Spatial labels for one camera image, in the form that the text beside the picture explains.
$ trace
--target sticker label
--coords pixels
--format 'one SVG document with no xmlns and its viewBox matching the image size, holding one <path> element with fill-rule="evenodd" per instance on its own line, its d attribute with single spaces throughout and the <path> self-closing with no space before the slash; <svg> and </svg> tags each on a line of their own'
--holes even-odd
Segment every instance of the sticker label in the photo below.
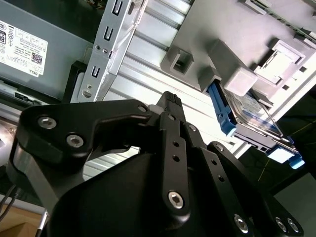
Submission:
<svg viewBox="0 0 316 237">
<path fill-rule="evenodd" d="M 278 129 L 275 127 L 273 120 L 254 98 L 252 98 L 248 94 L 244 95 L 243 97 L 237 95 L 234 96 L 240 102 L 242 112 L 248 118 L 250 118 L 250 121 L 254 123 L 257 122 L 267 129 L 278 132 Z"/>
<path fill-rule="evenodd" d="M 44 74 L 48 42 L 0 21 L 0 63 L 39 77 Z"/>
</svg>

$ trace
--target qr code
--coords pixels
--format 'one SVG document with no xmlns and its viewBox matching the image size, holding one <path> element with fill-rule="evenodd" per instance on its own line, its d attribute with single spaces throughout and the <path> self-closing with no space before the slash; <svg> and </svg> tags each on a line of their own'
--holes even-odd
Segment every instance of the qr code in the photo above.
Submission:
<svg viewBox="0 0 316 237">
<path fill-rule="evenodd" d="M 41 62 L 43 60 L 43 57 L 36 54 L 36 53 L 32 53 L 32 62 L 35 62 L 37 64 L 40 64 L 41 65 Z"/>
</svg>

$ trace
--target blue drive tray handle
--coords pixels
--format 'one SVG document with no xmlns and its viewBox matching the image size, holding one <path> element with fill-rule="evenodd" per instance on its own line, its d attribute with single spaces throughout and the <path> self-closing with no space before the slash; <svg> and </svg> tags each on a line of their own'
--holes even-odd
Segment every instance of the blue drive tray handle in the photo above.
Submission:
<svg viewBox="0 0 316 237">
<path fill-rule="evenodd" d="M 238 134 L 237 121 L 233 115 L 232 108 L 228 104 L 222 90 L 224 89 L 220 86 L 220 82 L 218 80 L 215 80 L 210 85 L 207 92 L 212 99 L 216 117 L 221 126 L 222 132 L 231 137 L 235 134 Z M 294 144 L 293 140 L 290 137 L 287 137 L 287 139 L 292 145 Z M 267 157 L 274 159 L 280 163 L 283 163 L 283 161 L 279 161 L 280 157 L 282 157 L 282 160 L 288 160 L 290 166 L 293 169 L 297 169 L 305 163 L 299 153 L 294 153 L 286 147 L 278 144 L 276 144 L 274 147 L 264 153 L 267 155 Z"/>
</svg>

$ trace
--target wooden surface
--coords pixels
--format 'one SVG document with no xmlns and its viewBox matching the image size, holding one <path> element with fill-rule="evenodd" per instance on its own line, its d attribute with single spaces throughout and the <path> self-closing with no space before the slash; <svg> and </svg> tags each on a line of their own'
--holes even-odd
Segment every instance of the wooden surface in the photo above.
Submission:
<svg viewBox="0 0 316 237">
<path fill-rule="evenodd" d="M 0 232 L 0 237 L 34 237 L 37 228 L 29 223 L 15 226 L 11 229 Z"/>
<path fill-rule="evenodd" d="M 23 223 L 29 223 L 37 228 L 40 225 L 40 220 L 41 215 L 12 207 L 0 223 L 0 232 Z"/>
</svg>

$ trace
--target hard drive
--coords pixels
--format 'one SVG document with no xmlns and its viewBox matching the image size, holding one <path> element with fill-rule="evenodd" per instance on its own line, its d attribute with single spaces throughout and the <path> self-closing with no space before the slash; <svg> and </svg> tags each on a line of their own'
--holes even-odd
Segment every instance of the hard drive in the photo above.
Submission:
<svg viewBox="0 0 316 237">
<path fill-rule="evenodd" d="M 290 160 L 293 168 L 304 164 L 290 137 L 285 136 L 268 110 L 251 92 L 244 96 L 225 90 L 220 81 L 208 89 L 217 120 L 227 136 L 237 137 L 279 163 Z"/>
</svg>

